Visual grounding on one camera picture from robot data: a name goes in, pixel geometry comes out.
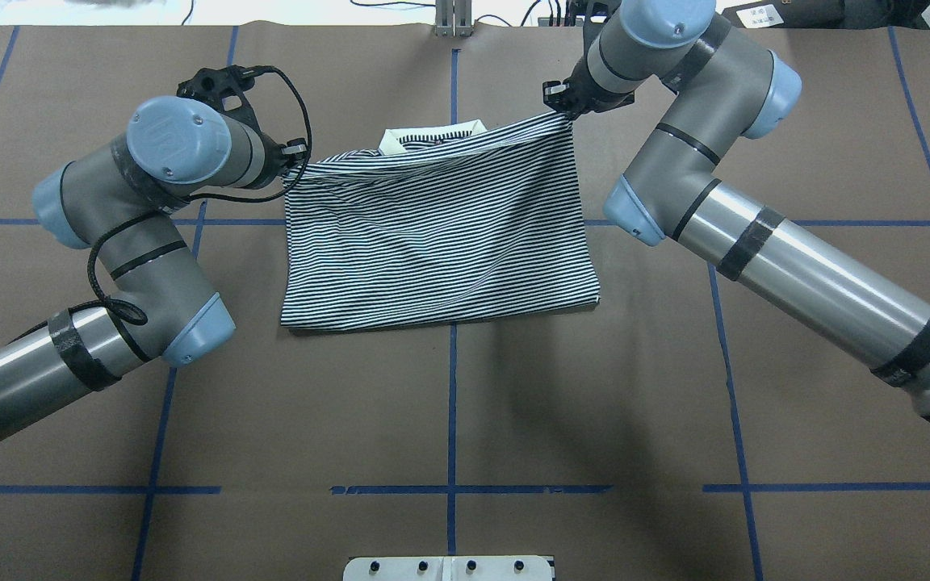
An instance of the sticker label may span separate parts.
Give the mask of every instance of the sticker label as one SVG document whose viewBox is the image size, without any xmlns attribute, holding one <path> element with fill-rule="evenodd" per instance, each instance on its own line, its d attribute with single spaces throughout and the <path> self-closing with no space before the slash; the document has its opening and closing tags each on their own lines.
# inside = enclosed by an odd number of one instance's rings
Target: sticker label
<svg viewBox="0 0 930 581">
<path fill-rule="evenodd" d="M 767 26 L 785 23 L 785 19 L 781 17 L 773 4 L 745 8 L 745 10 L 738 10 L 736 14 L 745 28 L 767 28 Z"/>
</svg>

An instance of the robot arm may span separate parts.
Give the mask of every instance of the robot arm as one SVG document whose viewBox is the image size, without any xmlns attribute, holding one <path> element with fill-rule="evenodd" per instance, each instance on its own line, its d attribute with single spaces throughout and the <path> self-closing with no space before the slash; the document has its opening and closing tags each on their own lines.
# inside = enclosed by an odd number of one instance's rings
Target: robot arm
<svg viewBox="0 0 930 581">
<path fill-rule="evenodd" d="M 0 349 L 0 441 L 156 357 L 187 365 L 233 334 L 169 214 L 204 186 L 261 188 L 306 165 L 309 140 L 275 144 L 244 95 L 276 71 L 202 69 L 180 96 L 141 104 L 124 135 L 38 184 L 38 220 L 66 246 L 93 247 L 90 272 L 98 257 L 119 293 L 60 311 Z M 241 104 L 226 111 L 226 98 Z"/>
<path fill-rule="evenodd" d="M 645 78 L 677 99 L 620 177 L 605 216 L 650 246 L 673 238 L 907 391 L 930 422 L 930 304 L 713 178 L 739 136 L 790 113 L 802 84 L 713 0 L 623 0 L 545 103 L 572 118 L 625 104 Z"/>
</svg>

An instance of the black cable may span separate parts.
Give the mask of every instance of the black cable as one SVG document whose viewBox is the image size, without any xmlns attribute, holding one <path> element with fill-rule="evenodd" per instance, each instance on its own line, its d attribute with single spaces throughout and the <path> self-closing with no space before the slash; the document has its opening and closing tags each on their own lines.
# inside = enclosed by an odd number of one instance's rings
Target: black cable
<svg viewBox="0 0 930 581">
<path fill-rule="evenodd" d="M 479 22 L 481 21 L 481 19 L 499 19 L 499 21 L 506 23 L 506 25 L 512 26 L 512 24 L 509 23 L 509 21 L 506 21 L 506 19 L 501 18 L 501 16 L 499 15 L 481 15 L 479 16 L 479 18 L 476 18 L 475 21 Z"/>
<path fill-rule="evenodd" d="M 161 215 L 158 210 L 152 210 L 116 225 L 111 228 L 107 234 L 100 236 L 99 240 L 96 240 L 95 244 L 92 245 L 92 250 L 88 253 L 88 283 L 89 286 L 92 286 L 92 293 L 95 295 L 95 298 L 99 300 L 100 305 L 103 305 L 109 312 L 114 313 L 120 320 L 124 321 L 124 323 L 139 324 L 139 326 L 141 326 L 142 324 L 148 323 L 149 318 L 145 316 L 145 311 L 136 307 L 136 305 L 132 305 L 132 303 L 127 301 L 111 299 L 107 297 L 106 293 L 103 293 L 103 288 L 99 286 L 99 279 L 95 274 L 95 262 L 99 258 L 99 251 L 103 250 L 103 244 L 106 244 L 111 238 L 133 227 L 133 225 L 140 224 L 140 222 L 145 222 L 153 216 L 158 215 Z"/>
<path fill-rule="evenodd" d="M 107 294 L 103 293 L 103 288 L 99 286 L 99 279 L 95 274 L 95 262 L 99 258 L 99 251 L 103 249 L 103 244 L 106 244 L 108 240 L 114 238 L 114 236 L 117 236 L 118 234 L 121 234 L 121 232 L 126 231 L 126 229 L 133 227 L 133 225 L 140 224 L 140 222 L 144 222 L 157 215 L 161 214 L 156 210 L 152 212 L 145 212 L 140 216 L 136 216 L 129 221 L 124 222 L 124 224 L 118 225 L 118 227 L 112 228 L 109 232 L 107 232 L 107 234 L 100 236 L 99 240 L 95 241 L 95 244 L 92 245 L 92 250 L 88 254 L 88 264 L 86 265 L 88 283 L 89 286 L 92 287 L 92 294 L 95 295 L 95 300 L 82 303 L 80 305 L 74 305 L 73 307 L 67 307 L 68 313 L 74 314 L 75 312 L 80 312 L 82 310 L 102 307 L 107 309 L 109 312 L 114 313 L 115 316 L 118 316 L 118 319 L 125 321 L 125 323 L 136 324 L 136 326 L 143 326 L 143 324 L 147 324 L 149 322 L 149 318 L 145 315 L 144 310 L 141 310 L 140 308 L 136 307 L 136 305 L 133 305 L 127 301 L 107 297 Z M 45 326 L 48 326 L 48 321 L 41 321 L 41 323 L 36 324 L 36 326 L 32 328 L 29 328 L 27 331 L 23 332 L 11 342 L 19 341 L 31 333 L 40 330 L 40 328 L 44 328 Z"/>
<path fill-rule="evenodd" d="M 189 2 L 189 14 L 185 15 L 185 19 L 182 21 L 182 26 L 185 26 L 185 23 L 189 22 L 189 19 L 192 18 L 193 10 L 196 10 L 196 0 L 191 0 L 191 2 Z"/>
<path fill-rule="evenodd" d="M 311 159 L 311 148 L 314 144 L 314 136 L 311 133 L 311 118 L 307 115 L 307 104 L 304 103 L 304 99 L 300 96 L 300 92 L 296 89 L 292 81 L 289 81 L 289 77 L 285 73 L 282 73 L 281 70 L 275 69 L 274 66 L 258 66 L 253 67 L 254 70 L 262 71 L 262 73 L 274 73 L 277 76 L 282 78 L 282 81 L 285 82 L 285 85 L 292 91 L 292 94 L 296 97 L 296 102 L 300 104 L 300 113 L 304 116 L 304 130 L 307 133 L 307 151 L 305 152 L 304 159 L 298 164 L 299 168 L 296 170 L 296 177 L 292 180 L 291 184 L 287 187 L 282 188 L 277 194 L 267 195 L 265 198 L 241 198 L 241 196 L 236 195 L 225 195 L 225 194 L 214 194 L 214 192 L 204 191 L 202 194 L 193 194 L 189 196 L 188 202 L 194 202 L 196 199 L 221 199 L 225 202 L 237 202 L 237 203 L 264 203 L 273 201 L 273 199 L 282 198 L 285 194 L 289 194 L 292 191 L 292 188 L 296 187 L 296 184 L 300 183 L 300 178 L 304 175 L 304 170 L 307 169 L 307 162 Z"/>
<path fill-rule="evenodd" d="M 523 22 L 519 26 L 526 26 L 526 19 L 529 18 L 530 12 L 533 11 L 533 8 L 536 8 L 536 5 L 540 3 L 540 0 L 533 0 L 533 3 L 530 4 L 529 8 L 526 8 L 526 14 L 523 15 Z"/>
<path fill-rule="evenodd" d="M 350 0 L 350 3 L 354 4 L 354 6 L 362 6 L 365 8 L 376 8 L 377 6 L 396 6 L 398 4 L 407 4 L 409 6 L 420 6 L 423 8 L 435 8 L 436 7 L 436 4 L 424 4 L 421 2 L 400 2 L 400 1 L 398 2 L 377 2 L 374 4 L 366 4 L 364 2 L 358 2 L 358 0 Z"/>
</svg>

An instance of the black and white stripes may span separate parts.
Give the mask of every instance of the black and white stripes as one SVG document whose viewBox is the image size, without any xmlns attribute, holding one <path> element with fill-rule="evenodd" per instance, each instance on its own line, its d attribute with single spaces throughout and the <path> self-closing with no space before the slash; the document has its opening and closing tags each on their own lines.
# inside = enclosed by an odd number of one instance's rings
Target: black and white stripes
<svg viewBox="0 0 930 581">
<path fill-rule="evenodd" d="M 285 217 L 283 326 L 350 331 L 598 301 L 572 123 L 558 114 L 315 163 Z"/>
</svg>

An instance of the ur logo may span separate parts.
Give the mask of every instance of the ur logo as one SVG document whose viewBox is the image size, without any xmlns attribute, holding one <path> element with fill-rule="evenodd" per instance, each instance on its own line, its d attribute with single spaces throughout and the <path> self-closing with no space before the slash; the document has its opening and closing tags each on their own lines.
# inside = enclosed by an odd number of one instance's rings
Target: ur logo
<svg viewBox="0 0 930 581">
<path fill-rule="evenodd" d="M 188 143 L 178 136 L 174 119 L 161 119 L 151 125 L 147 131 L 150 147 L 156 152 L 160 162 L 186 155 Z"/>
</svg>

